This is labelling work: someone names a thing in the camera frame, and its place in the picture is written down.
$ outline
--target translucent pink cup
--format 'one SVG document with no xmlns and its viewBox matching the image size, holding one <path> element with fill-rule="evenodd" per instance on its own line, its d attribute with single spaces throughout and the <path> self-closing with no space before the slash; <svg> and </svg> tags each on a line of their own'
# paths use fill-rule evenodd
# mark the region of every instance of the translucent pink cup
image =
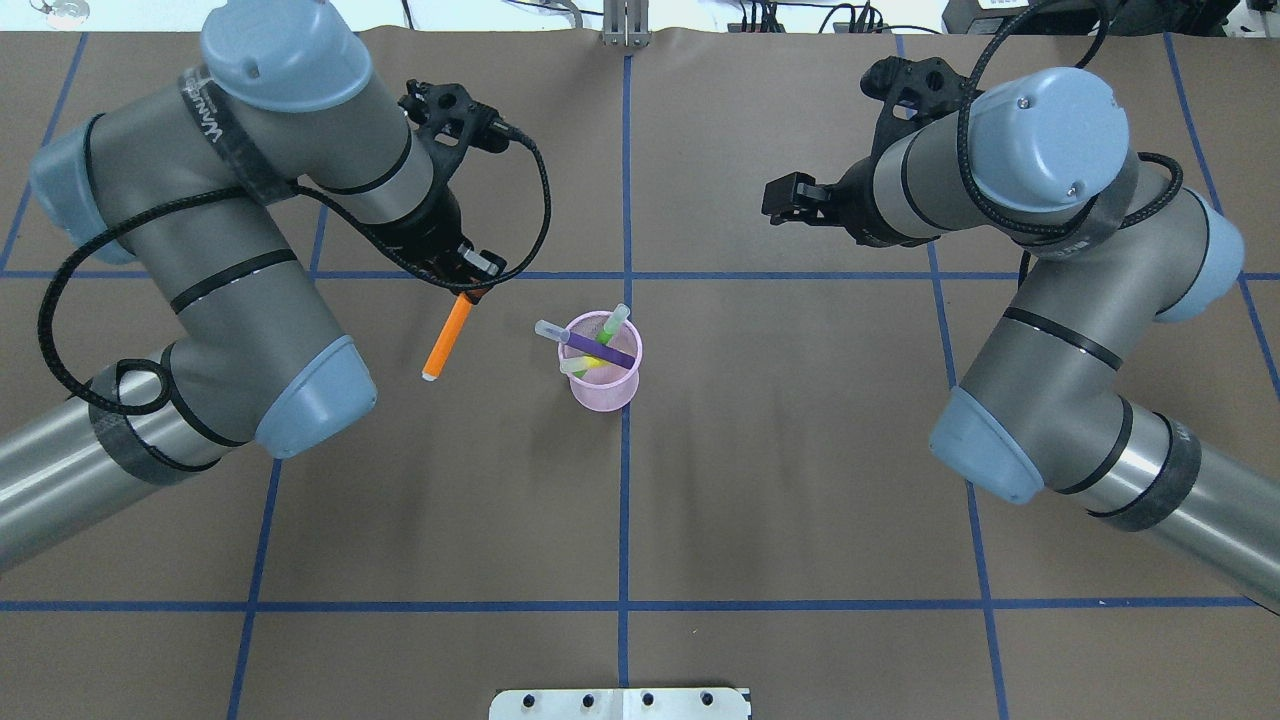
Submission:
<svg viewBox="0 0 1280 720">
<path fill-rule="evenodd" d="M 573 322 L 566 329 L 595 340 L 595 333 L 600 332 L 607 319 L 609 319 L 609 313 L 604 310 L 585 313 L 573 318 Z M 635 365 L 628 369 L 611 363 L 600 368 L 591 368 L 581 378 L 567 375 L 568 389 L 573 393 L 573 397 L 582 404 L 582 407 L 595 410 L 596 413 L 620 410 L 627 402 L 631 402 L 631 398 L 636 396 L 636 388 L 640 387 L 640 360 L 644 357 L 644 343 L 640 342 L 640 333 L 631 324 L 631 320 L 622 323 L 622 327 L 618 328 L 618 334 L 613 336 L 613 340 L 608 345 L 627 355 L 634 355 L 636 359 Z M 584 355 L 581 350 L 564 343 L 559 343 L 557 347 L 559 360 L 580 355 Z"/>
</svg>

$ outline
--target blue tape line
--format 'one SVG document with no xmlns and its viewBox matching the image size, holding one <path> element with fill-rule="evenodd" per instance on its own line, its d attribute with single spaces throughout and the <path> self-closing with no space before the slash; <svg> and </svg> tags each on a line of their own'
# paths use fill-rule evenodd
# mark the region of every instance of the blue tape line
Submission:
<svg viewBox="0 0 1280 720">
<path fill-rule="evenodd" d="M 271 538 L 271 520 L 275 516 L 275 496 L 280 487 L 283 461 L 271 462 L 271 479 L 266 486 L 266 502 L 262 505 L 262 527 L 257 534 L 257 551 L 253 555 L 253 574 L 248 582 L 248 602 L 244 607 L 244 624 L 241 628 L 239 652 L 236 655 L 236 674 L 232 678 L 232 694 L 227 703 L 227 720 L 236 720 L 239 714 L 241 692 L 244 689 L 244 671 L 248 669 L 248 650 L 253 642 L 253 620 L 257 616 L 257 598 L 262 589 L 262 569 L 266 566 L 266 547 Z"/>
<path fill-rule="evenodd" d="M 3 600 L 0 612 L 244 612 L 244 602 L 164 600 Z"/>
<path fill-rule="evenodd" d="M 568 270 L 563 273 L 525 270 L 513 281 L 621 281 L 625 273 L 609 270 Z M 403 270 L 316 270 L 314 277 L 320 281 L 415 281 Z"/>
<path fill-rule="evenodd" d="M 1253 334 L 1258 338 L 1258 347 L 1262 350 L 1262 361 L 1267 364 L 1267 374 L 1271 375 L 1271 389 L 1275 391 L 1276 398 L 1280 400 L 1280 373 L 1276 373 L 1275 356 L 1271 355 L 1271 343 L 1267 342 L 1267 333 L 1262 328 L 1258 307 L 1253 302 L 1253 292 L 1249 291 L 1249 283 L 1245 282 L 1243 275 L 1236 278 L 1235 282 L 1240 286 L 1240 295 L 1244 296 L 1244 307 L 1249 311 L 1249 323 L 1253 324 Z"/>
<path fill-rule="evenodd" d="M 40 146 L 44 147 L 49 145 L 49 141 L 54 138 L 54 131 L 58 128 L 58 119 L 63 117 L 63 105 L 67 104 L 67 96 L 72 91 L 72 82 L 76 79 L 76 70 L 79 69 L 81 58 L 84 56 L 84 46 L 88 45 L 88 33 L 82 33 L 79 42 L 76 45 L 76 54 L 72 55 L 72 64 L 67 68 L 67 77 L 63 78 L 63 88 L 58 92 L 58 101 L 54 102 L 54 111 L 49 115 L 49 124 L 45 126 L 45 136 L 40 140 Z M 22 219 L 27 214 L 27 205 L 31 202 L 31 183 L 26 183 L 22 187 L 22 197 L 18 199 L 18 209 L 13 214 L 13 222 L 9 223 L 9 234 L 5 236 L 4 249 L 0 250 L 0 272 L 5 269 L 9 264 L 9 256 L 13 255 L 13 246 L 18 242 L 18 229 L 22 227 Z"/>
<path fill-rule="evenodd" d="M 316 273 L 320 272 L 320 251 L 324 250 L 324 228 L 328 222 L 329 222 L 329 206 L 321 205 L 320 214 L 316 215 L 316 237 L 311 242 L 311 265 L 310 268 L 307 268 L 307 272 L 311 273 L 312 279 L 315 279 Z"/>
<path fill-rule="evenodd" d="M 1208 187 L 1210 201 L 1213 204 L 1213 209 L 1222 213 L 1222 201 L 1217 195 L 1217 186 L 1213 183 L 1213 173 L 1208 169 L 1208 160 L 1204 159 L 1204 150 L 1201 146 L 1199 133 L 1196 131 L 1196 118 L 1192 117 L 1192 106 L 1187 100 L 1187 88 L 1183 86 L 1183 73 L 1178 65 L 1178 51 L 1174 50 L 1174 36 L 1165 33 L 1165 54 L 1169 55 L 1169 69 L 1174 73 L 1174 88 L 1178 91 L 1178 102 L 1183 108 L 1183 122 L 1187 124 L 1187 135 L 1190 136 L 1192 147 L 1196 150 L 1196 160 L 1199 163 L 1201 173 L 1204 174 L 1204 184 Z M 1266 329 L 1262 327 L 1262 320 L 1258 318 L 1258 307 L 1253 302 L 1253 293 L 1249 292 L 1248 275 L 1242 273 L 1236 278 L 1236 284 L 1240 286 L 1240 295 L 1244 297 L 1244 307 L 1249 313 L 1249 323 L 1253 325 L 1253 334 L 1258 341 L 1258 350 L 1262 351 L 1262 361 L 1267 366 L 1267 374 L 1271 378 L 1271 389 L 1275 392 L 1276 398 L 1280 400 L 1280 373 L 1276 372 L 1275 357 L 1271 355 L 1271 343 L 1267 341 Z"/>
<path fill-rule="evenodd" d="M 321 281 L 416 281 L 413 275 L 403 270 L 320 270 L 312 273 L 315 279 Z M 51 279 L 54 270 L 4 270 L 0 278 L 14 279 Z M 86 279 L 146 279 L 151 275 L 146 270 L 78 270 L 77 278 Z M 1018 279 L 1018 273 L 1012 272 L 947 272 L 940 270 L 937 277 L 943 281 L 1012 281 Z M 1280 273 L 1253 273 L 1249 279 L 1274 281 L 1280 279 Z M 564 272 L 535 272 L 525 270 L 517 281 L 928 281 L 933 279 L 933 273 L 914 270 L 854 270 L 854 272 L 717 272 L 717 270 L 689 270 L 689 272 L 644 272 L 631 273 L 616 270 L 564 270 Z"/>
<path fill-rule="evenodd" d="M 5 270 L 0 273 L 0 278 L 49 281 L 54 274 L 52 270 Z M 72 277 L 86 281 L 145 281 L 151 275 L 146 270 L 76 270 Z"/>
<path fill-rule="evenodd" d="M 622 58 L 622 301 L 631 302 L 631 60 Z"/>
<path fill-rule="evenodd" d="M 614 612 L 612 600 L 550 601 L 314 601 L 259 602 L 257 612 L 408 612 L 408 614 L 503 614 L 503 612 Z"/>
<path fill-rule="evenodd" d="M 1196 151 L 1196 161 L 1199 163 L 1201 173 L 1204 174 L 1204 184 L 1208 187 L 1210 201 L 1213 209 L 1222 211 L 1222 202 L 1217 197 L 1217 188 L 1213 187 L 1213 176 L 1208 172 L 1208 161 L 1204 160 L 1204 150 L 1199 143 L 1199 135 L 1196 132 L 1196 122 L 1192 120 L 1192 108 L 1187 101 L 1187 88 L 1183 87 L 1183 72 L 1178 67 L 1178 54 L 1174 51 L 1174 36 L 1165 33 L 1165 54 L 1169 56 L 1169 69 L 1174 73 L 1174 88 L 1178 91 L 1178 104 L 1183 108 L 1183 120 L 1187 123 L 1187 133 L 1192 138 L 1192 149 Z"/>
<path fill-rule="evenodd" d="M 901 35 L 893 37 L 897 44 L 897 54 L 905 55 L 905 44 Z M 938 313 L 938 333 L 942 337 L 942 357 L 946 361 L 947 387 L 955 387 L 956 379 L 955 355 L 951 351 L 951 328 L 947 324 L 946 299 L 942 295 L 942 272 L 938 264 L 938 254 L 931 242 L 929 274 L 933 281 L 933 304 Z M 996 712 L 1000 720 L 1009 720 L 1009 698 L 1005 692 L 1005 669 L 1000 659 L 1000 637 L 996 632 L 996 611 L 991 602 L 991 580 L 987 577 L 987 552 L 982 544 L 982 519 L 978 516 L 978 498 L 973 492 L 973 483 L 965 480 L 965 501 L 969 506 L 969 534 L 973 538 L 973 556 L 978 566 L 978 589 L 982 593 L 982 618 L 987 628 L 987 652 L 991 656 L 991 678 L 996 691 Z"/>
<path fill-rule="evenodd" d="M 632 612 L 864 612 L 980 610 L 980 600 L 634 600 Z"/>
<path fill-rule="evenodd" d="M 1068 597 L 995 600 L 996 610 L 1105 610 L 1124 607 L 1254 607 L 1247 597 Z"/>
<path fill-rule="evenodd" d="M 929 274 L 933 275 L 933 306 L 938 313 L 938 334 L 942 338 L 942 359 L 946 361 L 947 366 L 947 387 L 952 388 L 957 380 L 955 357 L 951 355 L 951 327 L 947 324 L 947 304 L 946 297 L 942 295 L 942 277 L 938 270 L 938 252 L 934 250 L 932 242 L 928 245 L 928 252 Z"/>
<path fill-rule="evenodd" d="M 987 552 L 982 544 L 982 519 L 978 516 L 978 498 L 973 483 L 965 480 L 965 498 L 969 503 L 969 533 L 973 537 L 973 556 L 978 565 L 978 591 L 982 594 L 982 618 L 987 628 L 987 653 L 991 656 L 991 676 L 996 685 L 996 712 L 1000 720 L 1009 720 L 1009 698 L 1005 693 L 1005 666 L 1000 657 L 1000 635 L 996 632 L 996 610 L 991 600 L 991 579 L 987 575 Z"/>
<path fill-rule="evenodd" d="M 892 612 L 982 610 L 972 598 L 941 600 L 632 600 L 627 612 Z M 995 610 L 1111 610 L 1125 607 L 1254 607 L 1247 597 L 1062 597 L 992 600 Z M 255 614 L 506 614 L 617 612 L 612 600 L 564 601 L 261 601 Z M 244 612 L 247 602 L 6 600 L 0 612 Z"/>
<path fill-rule="evenodd" d="M 618 482 L 618 687 L 628 687 L 631 607 L 631 405 L 622 409 L 622 469 Z"/>
<path fill-rule="evenodd" d="M 622 301 L 635 310 L 631 264 L 631 63 L 622 58 Z M 618 470 L 618 687 L 631 684 L 631 405 L 622 409 Z"/>
</svg>

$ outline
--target wire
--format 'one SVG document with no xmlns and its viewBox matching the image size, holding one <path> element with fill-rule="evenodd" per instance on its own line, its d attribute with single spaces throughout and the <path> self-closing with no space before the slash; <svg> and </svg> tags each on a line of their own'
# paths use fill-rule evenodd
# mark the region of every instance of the wire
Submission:
<svg viewBox="0 0 1280 720">
<path fill-rule="evenodd" d="M 113 228 L 108 228 L 84 245 L 77 247 L 58 268 L 58 272 L 54 273 L 54 278 L 49 281 L 49 287 L 45 288 L 45 297 L 40 301 L 40 313 L 36 315 L 36 342 L 40 343 L 40 355 L 45 359 L 45 365 L 49 368 L 49 372 L 52 373 L 54 379 L 61 383 L 63 387 L 65 387 L 73 396 L 108 413 L 116 413 L 119 415 L 146 415 L 164 407 L 169 402 L 169 396 L 173 392 L 173 378 L 170 378 L 169 373 L 152 360 L 122 360 L 119 364 L 120 369 L 145 370 L 160 378 L 160 393 L 155 397 L 155 400 L 143 402 L 142 405 L 125 405 L 118 402 L 99 395 L 88 384 L 77 380 L 76 375 L 67 369 L 67 364 L 63 363 L 61 356 L 58 354 L 58 346 L 54 342 L 54 314 L 58 311 L 58 301 L 61 299 L 63 291 L 67 290 L 67 283 L 70 282 L 76 269 L 79 268 L 81 264 L 90 258 L 90 255 L 106 247 L 111 241 L 122 234 L 134 231 L 151 220 L 178 213 L 179 210 L 187 210 L 200 205 L 207 205 L 210 202 L 219 202 L 221 200 L 230 200 L 233 197 L 247 196 L 248 192 L 243 187 L 225 187 L 223 190 L 192 195 L 191 197 L 183 197 L 180 200 L 172 200 L 169 202 L 156 205 L 150 210 L 143 210 L 123 223 Z"/>
<path fill-rule="evenodd" d="M 543 243 L 547 241 L 547 233 L 550 231 L 550 224 L 552 224 L 552 187 L 550 187 L 550 181 L 547 177 L 547 163 L 543 160 L 543 154 L 541 151 L 538 150 L 538 143 L 534 142 L 534 138 L 525 135 L 524 131 L 521 131 L 520 128 L 511 126 L 509 135 L 512 140 L 525 146 L 534 155 L 534 161 L 538 164 L 538 177 L 543 186 L 543 224 L 538 229 L 538 238 L 534 241 L 532 246 L 530 246 L 529 254 L 525 255 L 525 259 L 521 260 L 511 270 L 500 273 L 497 277 L 489 278 L 486 281 L 480 281 L 474 283 L 453 283 L 448 281 L 442 281 L 435 275 L 433 275 L 431 273 L 424 270 L 422 268 L 419 268 L 417 265 L 413 265 L 408 260 L 403 259 L 398 252 L 396 252 L 396 250 L 393 250 L 385 242 L 383 242 L 374 233 L 372 228 L 357 220 L 355 215 L 352 215 L 346 208 L 339 205 L 335 200 L 333 200 L 328 195 L 317 190 L 312 190 L 310 187 L 298 184 L 297 181 L 292 181 L 289 186 L 294 191 L 297 191 L 298 195 L 306 195 L 307 197 L 312 197 L 324 204 L 330 210 L 333 210 L 339 218 L 351 224 L 351 227 L 355 228 L 356 232 L 362 234 L 365 240 L 371 242 L 374 247 L 378 249 L 379 252 L 381 252 L 385 258 L 390 259 L 402 270 L 407 272 L 415 278 L 424 281 L 428 284 L 434 284 L 435 287 L 442 287 L 444 290 L 457 293 L 468 292 L 472 290 L 484 290 L 504 283 L 511 278 L 515 278 L 516 275 L 522 273 L 538 256 L 538 252 L 541 250 Z M 156 397 L 150 402 L 143 402 L 141 405 L 125 405 L 118 402 L 115 400 L 111 400 L 110 397 L 105 397 L 95 392 L 93 388 L 90 387 L 88 384 L 77 380 L 76 375 L 73 375 L 72 372 L 67 369 L 67 364 L 63 363 L 63 359 L 58 352 L 58 346 L 54 342 L 54 315 L 58 311 L 58 302 L 59 300 L 61 300 L 63 291 L 67 290 L 67 284 L 74 275 L 76 269 L 79 268 L 84 263 L 84 260 L 87 260 L 92 254 L 97 252 L 102 247 L 106 247 L 111 241 L 116 240 L 122 234 L 129 233 L 150 223 L 151 220 L 164 218 L 165 215 L 172 215 L 173 213 L 178 213 L 180 210 L 188 210 L 191 208 L 198 208 L 200 205 L 207 205 L 210 202 L 219 202 L 223 200 L 247 197 L 247 196 L 248 192 L 243 187 L 237 186 L 237 187 L 225 187 L 210 192 L 202 192 L 200 195 L 192 195 L 189 197 L 183 197 L 179 200 L 172 200 L 169 202 L 156 205 L 150 210 L 143 210 L 142 213 L 133 215 L 132 218 L 124 220 L 123 223 L 108 228 L 106 231 L 97 234 L 81 247 L 77 247 L 67 258 L 67 260 L 64 260 L 63 264 L 58 268 L 58 272 L 54 273 L 54 278 L 49 282 L 49 287 L 45 288 L 45 297 L 44 300 L 41 300 L 40 313 L 37 314 L 36 318 L 36 340 L 40 343 L 40 354 L 41 356 L 44 356 L 45 365 L 49 368 L 49 372 L 52 373 L 54 379 L 61 383 L 61 386 L 65 387 L 68 392 L 70 392 L 73 396 L 108 413 L 115 413 L 119 415 L 146 415 L 164 407 L 169 402 L 169 398 L 173 393 L 173 377 L 169 374 L 168 370 L 165 370 L 163 366 L 160 366 L 157 363 L 152 360 L 129 359 L 129 360 L 122 360 L 116 364 L 116 368 L 119 370 L 150 372 L 160 379 L 159 395 L 156 395 Z"/>
<path fill-rule="evenodd" d="M 358 232 L 360 234 L 365 236 L 365 240 L 367 240 L 369 242 L 371 242 L 374 245 L 374 247 L 376 247 L 378 251 L 383 254 L 383 256 L 385 256 L 392 263 L 396 263 L 396 265 L 399 269 L 404 270 L 406 273 L 413 275 L 415 278 L 417 278 L 417 279 L 420 279 L 420 281 L 422 281 L 422 282 L 425 282 L 428 284 L 434 284 L 435 287 L 443 287 L 444 290 L 448 290 L 448 291 L 452 291 L 452 292 L 467 292 L 467 291 L 472 291 L 472 290 L 484 290 L 484 288 L 494 287 L 497 284 L 504 283 L 504 282 L 509 281 L 511 278 L 518 275 L 520 273 L 522 273 L 525 270 L 525 268 L 529 266 L 530 263 L 534 261 L 534 258 L 538 256 L 538 251 L 541 250 L 541 247 L 543 247 L 543 242 L 547 240 L 547 233 L 550 229 L 550 224 L 552 224 L 552 188 L 550 188 L 550 181 L 547 179 L 547 164 L 543 161 L 543 154 L 538 150 L 538 145 L 534 143 L 534 140 L 531 137 L 529 137 L 527 135 L 525 135 L 524 132 L 521 132 L 518 128 L 512 127 L 511 128 L 511 133 L 512 133 L 512 140 L 515 140 L 516 142 L 518 142 L 518 143 L 524 145 L 526 149 L 529 149 L 529 151 L 532 152 L 532 155 L 534 155 L 534 161 L 538 163 L 538 177 L 539 177 L 539 179 L 543 183 L 543 225 L 538 231 L 538 240 L 534 241 L 534 245 L 529 249 L 529 254 L 525 256 L 524 260 L 520 261 L 520 264 L 517 264 L 511 270 L 507 270 L 506 273 L 502 273 L 502 274 L 499 274 L 497 277 L 493 277 L 493 278 L 489 278 L 486 281 L 480 281 L 480 282 L 474 282 L 474 283 L 453 283 L 453 282 L 448 282 L 448 281 L 442 281 L 442 279 L 436 278 L 435 275 L 433 275 L 431 273 L 424 270 L 422 268 L 420 268 L 420 266 L 415 265 L 413 263 L 410 263 L 408 260 L 406 260 L 404 258 L 402 258 L 394 249 L 392 249 L 385 242 L 383 242 L 374 233 L 372 228 L 370 228 L 365 223 L 361 223 L 360 220 L 357 220 L 355 215 L 352 215 L 349 211 L 347 211 L 346 208 L 343 208 L 342 205 L 339 205 L 337 201 L 334 201 L 328 195 L 325 195 L 325 193 L 323 193 L 320 191 L 312 190 L 310 187 L 306 187 L 306 186 L 297 186 L 296 190 L 298 191 L 300 195 L 306 195 L 307 197 L 314 197 L 315 200 L 319 200 L 320 202 L 323 202 L 330 210 L 333 210 L 334 213 L 337 213 L 337 215 L 339 218 L 342 218 L 352 228 L 355 228 L 356 232 Z"/>
<path fill-rule="evenodd" d="M 978 81 L 982 79 L 982 73 L 987 69 L 987 64 L 995 56 L 996 50 L 1009 38 L 1015 31 L 1021 28 L 1032 17 L 1043 10 L 1044 8 L 1057 5 L 1069 0 L 1042 0 L 1041 3 L 1032 5 L 1027 10 L 1021 12 L 1012 20 L 1005 23 L 987 47 L 983 49 L 982 55 L 978 56 L 978 61 L 973 65 L 973 72 L 969 74 L 969 79 L 961 83 L 961 100 L 960 109 L 957 111 L 956 120 L 956 161 L 960 167 L 960 179 L 963 181 L 965 192 L 969 195 L 969 200 L 987 217 L 993 224 L 1006 231 L 1020 232 L 1027 234 L 1042 236 L 1041 240 L 1033 242 L 1019 242 L 1024 249 L 1024 256 L 1019 265 L 1018 272 L 1018 284 L 1020 286 L 1027 278 L 1027 272 L 1030 265 L 1029 254 L 1025 252 L 1028 247 L 1038 247 L 1044 245 L 1051 245 L 1066 234 L 1070 234 L 1079 227 L 1080 222 L 1089 214 L 1093 208 L 1093 202 L 1087 204 L 1074 218 L 1068 220 L 1061 225 L 1043 225 L 1033 223 L 1021 223 L 1006 218 L 1000 210 L 992 204 L 978 187 L 977 181 L 973 177 L 973 163 L 969 156 L 969 117 L 973 110 L 974 99 L 978 95 Z M 1084 68 L 1089 61 L 1098 54 L 1102 47 L 1102 42 L 1107 36 L 1107 27 L 1111 24 L 1111 15 L 1107 13 L 1106 6 L 1102 0 L 1089 0 L 1094 10 L 1098 14 L 1098 31 L 1093 37 L 1093 42 L 1089 49 L 1084 53 L 1084 56 L 1075 63 L 1076 68 Z M 1166 205 L 1172 202 L 1174 197 L 1183 187 L 1183 169 L 1176 160 L 1166 155 L 1160 155 L 1158 152 L 1138 152 L 1138 159 L 1144 163 L 1155 163 L 1170 173 L 1169 183 L 1165 190 L 1156 196 L 1151 202 L 1147 202 L 1138 210 L 1125 215 L 1120 220 L 1120 225 L 1116 229 L 1124 229 L 1135 225 L 1147 218 L 1155 215 L 1162 210 Z"/>
<path fill-rule="evenodd" d="M 831 10 L 827 12 L 826 18 L 822 18 L 822 24 L 818 26 L 818 35 L 822 35 L 823 31 L 827 29 L 827 23 L 831 22 L 831 17 L 835 15 L 836 12 L 840 10 L 841 8 L 849 9 L 849 24 L 854 23 L 854 13 L 858 12 L 858 9 L 850 5 L 849 3 L 841 3 L 840 5 L 823 5 L 823 6 L 829 6 Z"/>
<path fill-rule="evenodd" d="M 886 29 L 923 29 L 924 32 L 931 32 L 933 35 L 946 35 L 945 32 L 938 32 L 931 27 L 924 27 L 924 26 L 879 26 L 872 32 L 884 32 Z"/>
<path fill-rule="evenodd" d="M 978 61 L 973 65 L 973 72 L 969 74 L 969 79 L 961 83 L 961 100 L 960 109 L 957 111 L 956 122 L 956 161 L 960 165 L 960 179 L 964 184 L 965 192 L 969 195 L 969 200 L 982 211 L 997 227 L 1007 231 L 1050 236 L 1046 241 L 1033 245 L 1046 245 L 1060 238 L 1064 234 L 1070 233 L 1075 229 L 1079 223 L 1088 214 L 1089 206 L 1085 206 L 1076 217 L 1071 218 L 1068 223 L 1062 225 L 1044 225 L 1033 223 L 1021 223 L 1010 218 L 1006 218 L 998 208 L 982 193 L 978 188 L 978 182 L 973 177 L 973 160 L 969 156 L 969 115 L 973 110 L 973 101 L 978 96 L 978 82 L 982 79 L 982 73 L 987 69 L 987 64 L 995 56 L 1000 46 L 1004 45 L 1005 40 L 1009 40 L 1015 31 L 1027 24 L 1033 17 L 1036 17 L 1044 8 L 1053 5 L 1060 5 L 1073 0 L 1042 0 L 1032 5 L 1030 8 L 1023 10 L 1012 20 L 1001 26 L 1000 31 L 996 32 L 987 47 L 983 49 L 982 55 L 978 56 Z M 1098 33 L 1093 37 L 1093 44 L 1084 53 L 1084 56 L 1075 63 L 1076 68 L 1084 68 L 1089 64 L 1089 60 L 1097 55 L 1098 49 L 1102 47 L 1102 41 L 1107 37 L 1107 26 L 1110 24 L 1111 15 L 1107 13 L 1106 5 L 1102 0 L 1089 0 L 1094 10 L 1098 13 Z"/>
<path fill-rule="evenodd" d="M 1023 259 L 1018 261 L 1018 287 L 1027 282 L 1027 273 L 1032 270 L 1032 254 L 1023 250 Z"/>
<path fill-rule="evenodd" d="M 818 35 L 822 35 L 827 29 L 827 23 L 831 22 L 832 15 L 840 9 L 849 10 L 849 32 L 850 33 L 869 33 L 878 32 L 881 23 L 884 22 L 884 13 L 881 13 L 878 8 L 870 3 L 863 5 L 852 5 L 850 3 L 841 3 L 838 5 L 808 5 L 801 3 L 781 3 L 782 5 L 803 5 L 813 8 L 829 8 L 827 10 L 827 17 L 822 19 L 822 24 L 818 26 Z"/>
<path fill-rule="evenodd" d="M 559 0 L 548 0 L 548 1 L 549 3 L 556 3 L 558 5 L 563 5 L 563 3 L 561 3 Z M 538 8 L 540 10 L 550 10 L 553 13 L 572 13 L 573 12 L 573 10 L 570 10 L 568 8 L 564 8 L 564 6 L 557 8 L 556 5 L 544 5 L 541 3 L 529 3 L 527 0 L 503 0 L 503 3 L 511 3 L 512 5 L 524 5 L 526 8 Z M 579 9 L 579 13 L 582 14 L 582 15 L 594 15 L 596 18 L 603 18 L 604 17 L 604 13 L 600 13 L 598 10 L 582 10 L 582 9 Z"/>
</svg>

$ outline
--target orange pen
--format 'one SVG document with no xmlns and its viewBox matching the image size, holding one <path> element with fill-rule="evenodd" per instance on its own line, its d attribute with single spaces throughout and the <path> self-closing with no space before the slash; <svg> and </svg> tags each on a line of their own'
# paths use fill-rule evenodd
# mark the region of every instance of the orange pen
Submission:
<svg viewBox="0 0 1280 720">
<path fill-rule="evenodd" d="M 471 299 L 467 293 L 460 292 L 458 299 L 453 302 L 453 310 L 449 311 L 449 319 L 444 322 L 444 328 L 440 329 L 440 336 L 435 338 L 435 347 L 431 348 L 431 355 L 426 359 L 426 365 L 422 365 L 422 379 L 431 382 L 440 377 L 440 372 L 444 370 L 444 363 L 448 361 L 449 354 L 453 352 L 453 343 L 458 341 L 458 333 L 462 332 L 462 325 L 467 322 L 467 315 L 471 314 Z"/>
</svg>

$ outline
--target purple marker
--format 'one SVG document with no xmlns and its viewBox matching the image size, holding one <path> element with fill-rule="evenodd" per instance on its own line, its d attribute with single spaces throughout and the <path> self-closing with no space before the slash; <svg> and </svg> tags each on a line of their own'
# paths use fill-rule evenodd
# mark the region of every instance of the purple marker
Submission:
<svg viewBox="0 0 1280 720">
<path fill-rule="evenodd" d="M 636 364 L 636 359 L 621 350 L 614 350 L 607 345 L 595 342 L 594 340 L 580 336 L 575 332 L 570 332 L 559 325 L 553 325 L 547 320 L 538 320 L 534 324 L 534 332 L 545 337 L 547 340 L 554 340 L 556 342 L 563 342 L 564 345 L 586 352 L 588 355 L 594 355 L 600 360 L 608 360 L 620 368 L 631 369 Z"/>
</svg>

